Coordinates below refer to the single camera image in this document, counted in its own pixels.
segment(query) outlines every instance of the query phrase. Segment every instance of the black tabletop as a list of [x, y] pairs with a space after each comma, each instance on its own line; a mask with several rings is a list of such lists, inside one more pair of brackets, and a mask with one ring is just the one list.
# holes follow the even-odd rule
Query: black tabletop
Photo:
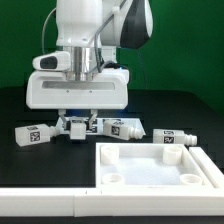
[[[30, 110], [26, 89], [0, 89], [0, 187], [94, 187], [96, 142], [126, 142], [106, 136], [87, 136], [71, 141], [58, 136], [49, 143], [20, 148], [15, 127], [55, 125], [56, 110]], [[88, 116], [88, 111], [69, 111]], [[224, 118], [195, 95], [182, 91], [130, 90], [129, 104], [120, 111], [99, 111], [99, 117], [140, 118], [146, 131], [133, 143], [152, 143], [152, 131], [184, 130], [197, 135], [216, 165], [224, 168]], [[0, 218], [0, 223], [223, 223], [224, 217], [95, 217], [95, 218]]]

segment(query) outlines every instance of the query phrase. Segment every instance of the white tray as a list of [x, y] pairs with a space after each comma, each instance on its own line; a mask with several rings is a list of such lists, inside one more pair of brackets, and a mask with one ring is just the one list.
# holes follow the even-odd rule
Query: white tray
[[[165, 144], [116, 144], [119, 147], [119, 160], [115, 164], [105, 165], [101, 159], [102, 146], [110, 146], [111, 143], [96, 144], [96, 187], [183, 187], [180, 184], [180, 176], [193, 174], [202, 178], [202, 187], [212, 187], [212, 184], [194, 161], [184, 145], [182, 149], [181, 163], [175, 166], [166, 165], [163, 162], [163, 150]], [[120, 175], [125, 184], [112, 185], [102, 183], [105, 175]]]

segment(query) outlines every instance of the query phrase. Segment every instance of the white robot body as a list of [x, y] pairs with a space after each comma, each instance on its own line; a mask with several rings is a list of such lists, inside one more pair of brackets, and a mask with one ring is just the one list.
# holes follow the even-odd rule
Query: white robot body
[[90, 109], [91, 128], [98, 109], [124, 109], [128, 104], [129, 71], [116, 64], [115, 47], [136, 49], [148, 41], [149, 2], [57, 0], [56, 22], [58, 51], [33, 60], [37, 71], [29, 78], [27, 105], [58, 109], [65, 127], [66, 109]]
[[94, 47], [93, 37], [103, 22], [102, 0], [57, 0], [56, 20], [57, 46]]

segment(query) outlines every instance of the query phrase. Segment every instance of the circular hole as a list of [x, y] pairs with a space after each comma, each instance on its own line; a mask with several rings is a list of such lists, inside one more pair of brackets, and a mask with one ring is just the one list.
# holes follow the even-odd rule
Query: circular hole
[[124, 184], [124, 177], [117, 173], [109, 173], [103, 176], [102, 183], [105, 185], [110, 184]]
[[202, 185], [201, 177], [194, 174], [183, 174], [180, 176], [180, 182], [183, 185]]
[[163, 151], [163, 162], [167, 165], [178, 165], [181, 163], [182, 148], [179, 146], [165, 146]]

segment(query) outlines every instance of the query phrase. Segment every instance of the green wall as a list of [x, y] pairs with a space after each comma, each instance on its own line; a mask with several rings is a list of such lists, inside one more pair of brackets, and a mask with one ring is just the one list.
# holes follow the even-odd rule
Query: green wall
[[[119, 50], [130, 67], [130, 89], [184, 90], [224, 115], [224, 1], [150, 0], [151, 40], [139, 51]], [[41, 55], [41, 31], [56, 0], [0, 0], [0, 87], [22, 86]], [[48, 51], [57, 30], [51, 19]]]

